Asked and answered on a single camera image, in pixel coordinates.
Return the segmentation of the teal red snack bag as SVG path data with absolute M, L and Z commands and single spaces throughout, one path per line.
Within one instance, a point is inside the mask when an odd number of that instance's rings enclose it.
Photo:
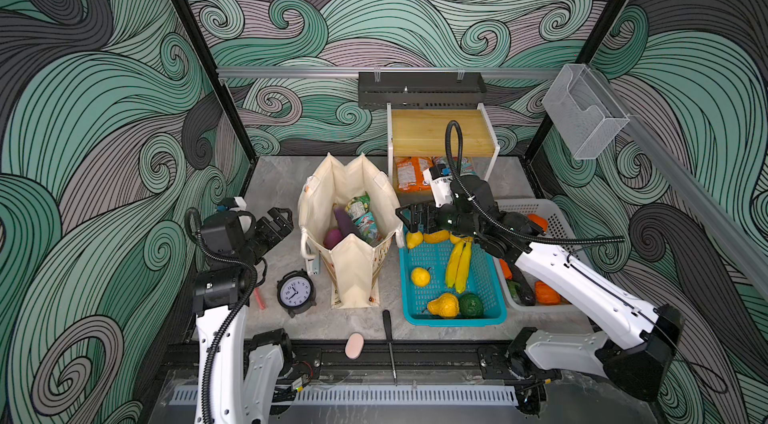
M 362 214 L 353 221 L 359 237 L 372 247 L 376 247 L 381 241 L 381 234 L 378 230 L 375 218 L 371 211 Z

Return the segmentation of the purple onion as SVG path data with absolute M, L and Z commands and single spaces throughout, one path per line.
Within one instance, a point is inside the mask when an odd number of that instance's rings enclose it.
M 323 240 L 325 249 L 332 250 L 345 238 L 344 233 L 339 228 L 330 229 Z

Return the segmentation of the light purple eggplant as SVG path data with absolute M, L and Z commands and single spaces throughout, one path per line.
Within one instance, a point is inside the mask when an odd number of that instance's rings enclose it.
M 343 206 L 335 205 L 333 207 L 333 214 L 338 224 L 338 228 L 344 233 L 345 238 L 349 235 L 356 236 L 359 239 L 362 238 L 359 228 L 349 218 Z

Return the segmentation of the cream canvas grocery bag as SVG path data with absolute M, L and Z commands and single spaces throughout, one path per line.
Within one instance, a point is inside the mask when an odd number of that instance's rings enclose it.
M 306 180 L 298 201 L 301 254 L 307 272 L 324 264 L 331 307 L 380 303 L 378 278 L 390 246 L 404 246 L 400 207 L 390 178 L 361 155 L 344 164 L 327 155 Z

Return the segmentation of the green yellow snack bag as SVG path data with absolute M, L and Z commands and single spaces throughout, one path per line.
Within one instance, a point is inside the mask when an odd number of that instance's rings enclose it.
M 365 193 L 350 200 L 345 207 L 345 211 L 349 218 L 355 222 L 370 211 L 370 203 L 370 196 Z

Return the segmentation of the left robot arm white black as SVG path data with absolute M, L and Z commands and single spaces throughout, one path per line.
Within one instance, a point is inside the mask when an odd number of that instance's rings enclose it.
M 209 267 L 193 283 L 192 310 L 199 345 L 198 423 L 265 423 L 290 341 L 270 331 L 249 344 L 245 327 L 254 291 L 266 281 L 266 254 L 293 230 L 293 216 L 274 207 L 256 218 L 241 209 L 203 218 L 196 208 L 185 233 Z

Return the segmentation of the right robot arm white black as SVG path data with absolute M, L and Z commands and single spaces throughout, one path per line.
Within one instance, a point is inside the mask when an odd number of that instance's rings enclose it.
M 404 227 L 426 235 L 445 231 L 461 243 L 478 245 L 548 285 L 598 327 L 583 335 L 523 329 L 507 350 L 512 374 L 529 384 L 519 393 L 533 392 L 566 370 L 604 378 L 636 399 L 655 401 L 678 352 L 684 324 L 680 311 L 630 294 L 568 250 L 619 244 L 621 238 L 551 238 L 530 218 L 501 210 L 486 181 L 461 175 L 462 151 L 461 127 L 452 120 L 445 130 L 451 180 L 436 192 L 434 202 L 397 209 Z

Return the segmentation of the orange snack bag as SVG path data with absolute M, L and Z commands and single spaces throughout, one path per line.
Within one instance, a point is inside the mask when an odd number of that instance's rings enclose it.
M 425 192 L 430 184 L 424 178 L 433 162 L 428 157 L 396 158 L 397 190 L 401 193 Z

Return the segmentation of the teal Fox's candy bag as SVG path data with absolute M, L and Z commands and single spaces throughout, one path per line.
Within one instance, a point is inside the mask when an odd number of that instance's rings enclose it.
M 437 168 L 438 175 L 440 177 L 451 176 L 451 171 L 449 169 L 448 160 L 446 157 L 444 156 L 435 157 L 432 159 L 432 162 L 433 162 L 433 166 Z M 459 171 L 459 174 L 461 176 L 477 175 L 474 164 L 470 158 L 463 157 L 461 160 L 461 163 L 458 163 L 457 159 L 454 159 L 454 165 Z

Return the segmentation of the yellow lemon upper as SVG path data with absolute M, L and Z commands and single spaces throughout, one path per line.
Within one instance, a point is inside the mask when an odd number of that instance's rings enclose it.
M 424 235 L 421 232 L 411 233 L 406 235 L 406 246 L 408 250 L 412 250 L 420 246 L 424 242 Z

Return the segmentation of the yellow lemon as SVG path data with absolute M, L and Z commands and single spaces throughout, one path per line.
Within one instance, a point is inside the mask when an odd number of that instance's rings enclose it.
M 408 250 L 412 250 L 420 246 L 424 242 L 424 235 L 421 232 L 411 233 L 406 235 L 406 246 Z
M 411 283 L 417 288 L 425 288 L 431 282 L 430 271 L 426 268 L 417 267 L 411 271 Z

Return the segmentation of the yellow mango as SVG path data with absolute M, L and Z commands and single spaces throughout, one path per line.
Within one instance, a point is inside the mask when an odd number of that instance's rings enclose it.
M 427 244 L 439 244 L 450 239 L 450 232 L 447 230 L 440 230 L 430 234 L 425 234 L 423 240 Z

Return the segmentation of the white stapler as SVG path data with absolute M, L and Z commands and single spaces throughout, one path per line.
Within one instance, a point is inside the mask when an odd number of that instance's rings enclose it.
M 322 259 L 316 256 L 314 259 L 306 260 L 306 271 L 310 276 L 317 276 L 321 273 Z

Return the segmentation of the yellow lemon lower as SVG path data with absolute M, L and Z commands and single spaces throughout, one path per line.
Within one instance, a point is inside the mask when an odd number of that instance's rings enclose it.
M 411 271 L 411 283 L 417 288 L 425 288 L 431 282 L 430 271 L 426 268 L 417 267 Z

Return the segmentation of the small yellow banana bunch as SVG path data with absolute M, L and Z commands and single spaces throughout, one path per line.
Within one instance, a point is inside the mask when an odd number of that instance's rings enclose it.
M 472 258 L 473 240 L 471 238 L 459 239 L 454 243 L 448 264 L 446 266 L 445 285 L 462 294 L 467 289 Z

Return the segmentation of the black alarm clock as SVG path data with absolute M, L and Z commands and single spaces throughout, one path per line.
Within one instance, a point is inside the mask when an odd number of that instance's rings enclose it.
M 304 270 L 287 273 L 277 282 L 279 305 L 294 318 L 316 305 L 316 289 L 309 274 Z

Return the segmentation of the teal plastic basket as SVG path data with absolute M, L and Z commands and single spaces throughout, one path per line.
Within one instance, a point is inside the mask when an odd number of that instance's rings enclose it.
M 439 244 L 423 242 L 415 249 L 408 250 L 405 246 L 399 251 L 403 313 L 410 324 L 429 327 L 479 328 L 498 325 L 506 319 L 501 284 L 496 277 L 493 260 L 481 246 L 474 242 L 467 289 L 462 294 L 474 293 L 479 296 L 484 305 L 484 316 L 480 319 L 466 319 L 459 314 L 455 319 L 442 319 L 432 316 L 427 311 L 427 304 L 444 293 L 453 294 L 458 299 L 462 295 L 445 285 L 444 275 L 454 243 L 463 238 L 469 237 L 450 234 L 448 241 Z M 411 283 L 411 271 L 417 267 L 430 271 L 431 282 L 425 288 L 417 288 Z

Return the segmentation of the orange carrot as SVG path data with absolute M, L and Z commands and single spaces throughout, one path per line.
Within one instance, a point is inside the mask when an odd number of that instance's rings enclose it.
M 514 274 L 512 270 L 510 269 L 510 266 L 507 264 L 506 261 L 500 259 L 499 265 L 502 270 L 503 277 L 506 281 L 513 281 L 514 280 Z

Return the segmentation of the white plastic basket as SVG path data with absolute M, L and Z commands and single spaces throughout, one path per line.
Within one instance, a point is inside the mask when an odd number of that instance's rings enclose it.
M 551 200 L 546 199 L 534 199 L 534 198 L 516 198 L 516 199 L 500 199 L 497 201 L 499 209 L 502 212 L 516 212 L 523 215 L 533 214 L 536 215 L 548 223 L 546 234 L 552 238 L 565 238 L 574 239 L 575 235 L 571 226 L 569 225 L 564 213 L 560 208 Z M 496 269 L 497 277 L 501 284 L 501 291 L 503 293 L 504 302 L 508 309 L 511 309 L 514 313 L 528 314 L 528 315 L 578 315 L 581 311 L 574 305 L 566 302 L 562 298 L 562 302 L 559 305 L 540 305 L 525 306 L 518 303 L 511 295 L 507 281 L 504 279 L 502 265 L 500 260 L 493 258 L 494 266 Z

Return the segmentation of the white wooden two-tier shelf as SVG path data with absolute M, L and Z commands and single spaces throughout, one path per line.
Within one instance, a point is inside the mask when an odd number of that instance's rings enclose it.
M 485 106 L 468 109 L 417 109 L 386 106 L 387 174 L 396 182 L 395 159 L 399 157 L 435 157 L 445 155 L 445 130 L 456 121 L 463 133 L 463 154 L 487 158 L 484 179 L 489 180 L 500 154 L 500 145 Z

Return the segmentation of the orange tomato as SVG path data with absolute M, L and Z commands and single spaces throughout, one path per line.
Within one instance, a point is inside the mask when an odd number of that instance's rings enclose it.
M 542 230 L 543 233 L 547 232 L 549 223 L 546 219 L 536 214 L 528 214 L 527 217 L 531 222 L 535 223 Z

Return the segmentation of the yellow pear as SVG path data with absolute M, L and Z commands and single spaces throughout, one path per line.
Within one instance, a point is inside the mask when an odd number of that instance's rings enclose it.
M 459 299 L 453 294 L 444 293 L 427 304 L 427 311 L 442 319 L 455 319 L 460 314 Z

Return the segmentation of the green avocado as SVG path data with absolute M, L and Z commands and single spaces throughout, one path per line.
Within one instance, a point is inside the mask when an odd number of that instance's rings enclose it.
M 459 297 L 459 311 L 463 318 L 480 319 L 484 316 L 484 305 L 479 296 L 465 293 Z

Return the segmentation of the dark eggplant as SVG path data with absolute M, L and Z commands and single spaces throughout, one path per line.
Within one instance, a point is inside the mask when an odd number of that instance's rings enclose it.
M 524 274 L 520 271 L 513 271 L 511 281 L 514 283 L 516 295 L 520 303 L 528 307 L 534 306 L 536 304 L 535 292 Z

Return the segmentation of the black screwdriver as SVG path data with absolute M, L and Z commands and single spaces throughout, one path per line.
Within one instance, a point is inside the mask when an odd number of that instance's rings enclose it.
M 391 313 L 389 310 L 384 310 L 382 312 L 382 321 L 383 321 L 383 327 L 385 332 L 385 339 L 387 343 L 389 358 L 390 358 L 392 377 L 393 377 L 394 383 L 397 383 L 397 369 L 396 369 L 394 347 L 393 347 L 393 343 L 394 343 L 393 329 L 392 329 Z

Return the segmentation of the orange bell pepper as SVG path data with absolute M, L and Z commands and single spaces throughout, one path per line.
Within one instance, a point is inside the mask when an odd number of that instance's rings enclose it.
M 557 306 L 562 303 L 560 294 L 542 281 L 534 285 L 536 303 L 543 306 Z

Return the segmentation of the pink oval eraser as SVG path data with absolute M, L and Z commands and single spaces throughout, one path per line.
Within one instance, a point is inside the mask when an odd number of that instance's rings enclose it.
M 360 333 L 352 333 L 346 341 L 344 353 L 350 360 L 356 360 L 362 354 L 365 338 Z

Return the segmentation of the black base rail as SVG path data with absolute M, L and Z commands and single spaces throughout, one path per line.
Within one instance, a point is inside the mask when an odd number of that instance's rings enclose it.
M 244 349 L 235 353 L 235 367 L 245 373 L 258 368 L 258 350 L 275 350 L 278 378 L 304 375 L 313 382 L 337 382 L 351 374 L 382 371 L 392 379 L 386 339 L 366 340 L 360 357 L 345 356 L 344 340 L 291 340 L 278 331 L 268 332 L 244 341 Z M 509 340 L 394 340 L 397 380 L 405 380 L 413 371 L 423 376 L 432 371 L 477 372 L 485 380 L 501 380 L 511 384 L 538 384 L 557 380 L 563 371 L 578 372 L 605 379 L 607 375 L 599 357 L 615 356 L 616 348 L 598 346 L 598 355 L 590 353 L 579 359 L 550 356 L 537 363 L 521 338 Z

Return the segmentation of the clear acrylic wall holder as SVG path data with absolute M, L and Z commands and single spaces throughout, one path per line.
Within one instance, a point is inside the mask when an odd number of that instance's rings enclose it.
M 585 64 L 564 65 L 542 103 L 577 161 L 597 159 L 629 123 L 608 80 Z

